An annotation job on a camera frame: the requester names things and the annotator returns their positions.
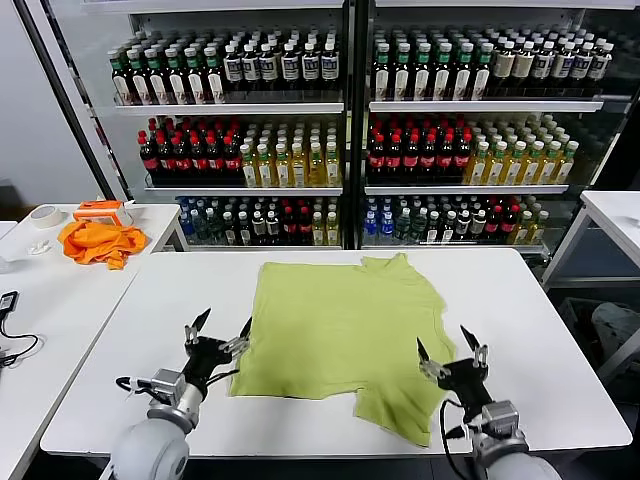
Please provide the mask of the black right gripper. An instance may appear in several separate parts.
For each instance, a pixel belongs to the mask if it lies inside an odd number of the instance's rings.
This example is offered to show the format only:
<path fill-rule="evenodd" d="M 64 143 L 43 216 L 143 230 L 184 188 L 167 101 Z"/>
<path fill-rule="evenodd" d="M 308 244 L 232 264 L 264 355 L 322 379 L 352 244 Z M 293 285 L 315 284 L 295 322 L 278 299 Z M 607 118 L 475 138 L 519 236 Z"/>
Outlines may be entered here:
<path fill-rule="evenodd" d="M 456 394 L 464 409 L 464 421 L 472 421 L 481 414 L 482 408 L 493 402 L 484 381 L 488 377 L 488 346 L 481 344 L 477 337 L 463 325 L 461 332 L 472 350 L 473 359 L 455 361 L 444 366 L 433 361 L 420 338 L 416 338 L 419 368 L 422 373 L 438 386 Z"/>

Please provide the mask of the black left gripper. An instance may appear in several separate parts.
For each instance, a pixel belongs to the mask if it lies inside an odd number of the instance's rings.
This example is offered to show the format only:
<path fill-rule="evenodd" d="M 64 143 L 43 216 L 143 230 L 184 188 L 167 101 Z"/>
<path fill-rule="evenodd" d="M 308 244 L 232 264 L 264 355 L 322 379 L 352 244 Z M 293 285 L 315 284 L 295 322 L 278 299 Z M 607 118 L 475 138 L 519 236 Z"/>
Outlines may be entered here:
<path fill-rule="evenodd" d="M 229 365 L 236 357 L 241 356 L 249 347 L 252 318 L 249 318 L 240 334 L 231 340 L 219 340 L 199 336 L 211 309 L 199 314 L 191 325 L 185 326 L 185 350 L 188 361 L 182 369 L 187 384 L 194 386 L 205 398 L 208 388 L 226 377 L 239 372 L 234 368 L 222 373 L 214 373 L 221 365 Z"/>

